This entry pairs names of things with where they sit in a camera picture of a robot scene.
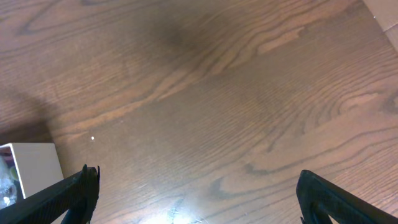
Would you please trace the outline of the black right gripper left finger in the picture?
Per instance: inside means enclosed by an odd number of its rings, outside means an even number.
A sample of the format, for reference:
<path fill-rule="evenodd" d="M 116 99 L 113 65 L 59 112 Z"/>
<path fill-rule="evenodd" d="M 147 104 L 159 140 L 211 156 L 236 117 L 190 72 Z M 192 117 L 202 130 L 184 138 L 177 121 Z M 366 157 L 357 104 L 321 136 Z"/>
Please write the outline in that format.
<path fill-rule="evenodd" d="M 2 224 L 54 222 L 87 224 L 99 199 L 100 168 L 84 165 L 70 177 L 1 210 Z"/>

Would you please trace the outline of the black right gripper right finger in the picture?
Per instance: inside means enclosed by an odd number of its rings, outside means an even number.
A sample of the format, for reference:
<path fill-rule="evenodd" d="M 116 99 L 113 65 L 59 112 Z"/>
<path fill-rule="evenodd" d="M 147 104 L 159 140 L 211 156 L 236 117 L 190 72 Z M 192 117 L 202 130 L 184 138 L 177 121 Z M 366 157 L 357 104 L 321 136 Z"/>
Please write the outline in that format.
<path fill-rule="evenodd" d="M 365 202 L 310 170 L 302 170 L 296 195 L 304 224 L 338 223 L 386 224 L 397 218 Z"/>

